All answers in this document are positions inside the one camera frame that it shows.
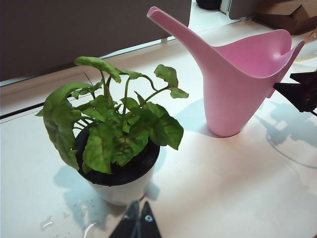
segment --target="green leaf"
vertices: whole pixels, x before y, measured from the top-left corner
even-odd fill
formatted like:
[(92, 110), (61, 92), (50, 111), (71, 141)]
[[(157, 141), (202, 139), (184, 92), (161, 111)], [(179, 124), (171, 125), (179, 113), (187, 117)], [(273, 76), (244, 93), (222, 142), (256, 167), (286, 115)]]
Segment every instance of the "green leaf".
[(88, 83), (71, 82), (59, 87), (46, 98), (43, 107), (44, 114), (62, 103), (64, 99), (66, 99), (67, 96), (74, 90), (78, 88), (86, 88), (89, 86), (90, 85)]
[(45, 100), (43, 109), (38, 113), (43, 116), (44, 125), (50, 140), (58, 150), (66, 164), (79, 169), (75, 157), (76, 150), (73, 127), (81, 113), (74, 110), (66, 99), (67, 96), (78, 88), (89, 86), (87, 83), (71, 82), (53, 91)]
[(90, 172), (91, 170), (92, 170), (92, 168), (90, 168), (88, 165), (86, 165), (85, 162), (83, 162), (83, 171), (84, 171), (84, 173), (86, 174), (86, 173)]
[(71, 96), (73, 96), (74, 98), (78, 99), (79, 95), (86, 95), (88, 93), (94, 93), (96, 90), (100, 89), (102, 86), (102, 82), (98, 82), (93, 86), (87, 87), (87, 88), (83, 88), (80, 90), (76, 90), (74, 91)]
[(120, 70), (114, 67), (112, 64), (108, 63), (107, 61), (104, 61), (103, 59), (97, 57), (80, 56), (77, 59), (75, 59), (74, 64), (95, 67), (100, 71), (107, 72), (117, 83), (121, 82), (121, 78), (119, 75)]
[(150, 110), (144, 109), (144, 108), (131, 108), (130, 111), (139, 117), (139, 121), (142, 121), (142, 123), (145, 126), (151, 127), (156, 120), (158, 119), (157, 116), (155, 116)]
[(113, 130), (105, 123), (89, 129), (87, 145), (83, 152), (85, 164), (95, 171), (111, 174)]
[(164, 114), (168, 114), (167, 110), (159, 104), (147, 102), (146, 106), (147, 106), (147, 109), (149, 109), (158, 118), (160, 118)]
[(135, 101), (133, 98), (129, 98), (127, 97), (125, 100), (124, 98), (120, 99), (120, 101), (125, 104), (125, 106), (127, 107), (127, 109), (130, 109), (130, 108), (135, 108), (135, 107), (138, 107), (139, 104), (137, 101)]
[(41, 109), (38, 113), (35, 114), (37, 117), (42, 117), (44, 115), (44, 110)]
[(80, 111), (71, 110), (71, 104), (64, 99), (57, 107), (49, 112), (44, 112), (44, 124), (49, 134), (50, 140), (58, 150), (60, 157), (69, 166), (79, 169), (76, 160), (76, 150), (72, 150), (75, 145), (73, 134), (74, 122), (80, 117)]
[(172, 98), (188, 98), (189, 94), (179, 88), (169, 88)]
[(150, 139), (157, 145), (169, 145), (177, 150), (183, 133), (184, 129), (178, 121), (170, 115), (164, 114), (151, 128)]
[(178, 80), (176, 70), (172, 67), (159, 64), (154, 71), (155, 75), (168, 83), (169, 87), (178, 87)]
[(124, 166), (134, 156), (139, 154), (148, 143), (149, 130), (143, 123), (137, 122), (130, 127), (129, 134), (123, 134), (119, 137), (119, 143), (113, 149), (113, 162)]
[(127, 69), (119, 69), (119, 71), (120, 71), (120, 74), (128, 75), (131, 79), (137, 79), (138, 77), (141, 76), (141, 73), (129, 71)]
[(108, 119), (109, 109), (104, 95), (99, 95), (94, 100), (78, 106), (77, 109), (82, 111), (83, 114), (102, 122), (105, 122)]
[(80, 90), (77, 90), (77, 91), (74, 91), (71, 93), (71, 96), (78, 99), (79, 98), (79, 93), (80, 93)]
[(145, 103), (144, 98), (142, 98), (142, 96), (138, 92), (136, 92), (136, 91), (134, 91), (134, 92), (136, 93), (136, 95), (138, 97), (140, 105), (143, 105)]
[(130, 125), (128, 125), (127, 121), (123, 121), (123, 126), (122, 126), (122, 131), (124, 131), (125, 133), (129, 133), (130, 132)]

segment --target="flower pot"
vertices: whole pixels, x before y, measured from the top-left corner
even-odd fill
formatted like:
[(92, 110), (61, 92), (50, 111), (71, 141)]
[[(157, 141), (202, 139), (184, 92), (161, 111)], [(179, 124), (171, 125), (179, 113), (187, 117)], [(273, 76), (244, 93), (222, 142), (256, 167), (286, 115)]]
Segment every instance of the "flower pot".
[(82, 154), (85, 149), (88, 132), (81, 131), (76, 137), (77, 163), (80, 167), (78, 173), (85, 178), (91, 187), (107, 202), (125, 206), (133, 200), (142, 198), (151, 181), (154, 165), (159, 156), (159, 146), (151, 140), (144, 150), (121, 167), (111, 165), (111, 175), (98, 171), (84, 173), (81, 168)]

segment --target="water spill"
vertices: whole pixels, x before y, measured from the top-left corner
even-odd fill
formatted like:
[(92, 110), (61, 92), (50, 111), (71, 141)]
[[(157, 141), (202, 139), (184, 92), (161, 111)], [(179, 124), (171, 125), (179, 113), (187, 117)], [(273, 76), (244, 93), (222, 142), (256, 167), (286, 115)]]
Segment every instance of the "water spill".
[(54, 225), (54, 222), (53, 222), (53, 217), (52, 216), (49, 216), (46, 220), (42, 221), (40, 223), (40, 229), (41, 231), (45, 231), (48, 227), (52, 227)]
[(70, 215), (69, 214), (67, 214), (66, 212), (64, 212), (63, 213), (63, 215), (64, 215), (64, 218), (67, 218), (67, 217), (69, 217)]
[(87, 234), (88, 234), (88, 231), (90, 230), (91, 227), (93, 227), (97, 222), (94, 222), (94, 223), (91, 223), (84, 231), (84, 237), (83, 238), (86, 238), (87, 237)]

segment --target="table surface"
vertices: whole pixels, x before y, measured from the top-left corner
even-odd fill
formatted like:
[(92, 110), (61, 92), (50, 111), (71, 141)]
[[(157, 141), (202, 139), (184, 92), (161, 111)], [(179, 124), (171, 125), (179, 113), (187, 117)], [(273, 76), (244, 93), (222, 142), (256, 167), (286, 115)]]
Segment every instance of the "table surface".
[[(218, 46), (269, 30), (246, 20), (200, 36)], [(293, 37), (293, 44), (305, 36)], [(159, 63), (172, 66), (179, 87), (190, 94), (188, 99), (172, 99), (167, 92), (153, 98), (185, 130), (178, 151), (161, 147), (150, 189), (141, 202), (150, 202), (162, 237), (312, 238), (317, 234), (317, 117), (299, 113), (275, 92), (239, 134), (218, 138), (207, 129), (202, 74), (177, 40), (108, 61), (153, 78)], [(292, 82), (293, 72), (316, 68), (317, 58), (295, 62), (283, 81)], [(88, 82), (84, 72), (97, 81), (95, 71), (76, 67), (23, 82), (22, 91), (15, 89), (16, 84), (8, 86), (2, 91), (1, 113), (42, 102), (61, 83)], [(46, 78), (53, 80), (39, 83)], [(164, 85), (156, 79), (155, 83)], [(122, 97), (122, 89), (123, 85), (111, 85), (114, 98)], [(146, 81), (131, 82), (131, 92), (146, 96), (149, 89)], [(107, 237), (125, 207), (104, 202), (63, 163), (42, 118), (34, 116), (39, 109), (1, 121), (1, 237)]]

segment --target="pink watering can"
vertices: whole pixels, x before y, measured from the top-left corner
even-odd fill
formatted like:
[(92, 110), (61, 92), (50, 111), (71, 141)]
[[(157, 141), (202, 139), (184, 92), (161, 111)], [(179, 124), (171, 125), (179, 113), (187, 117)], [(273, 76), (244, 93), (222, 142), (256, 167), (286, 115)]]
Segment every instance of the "pink watering can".
[(153, 6), (147, 17), (178, 39), (192, 54), (204, 77), (204, 104), (210, 131), (237, 134), (266, 97), (274, 92), (304, 45), (291, 49), (285, 30), (250, 36), (213, 47), (196, 33)]

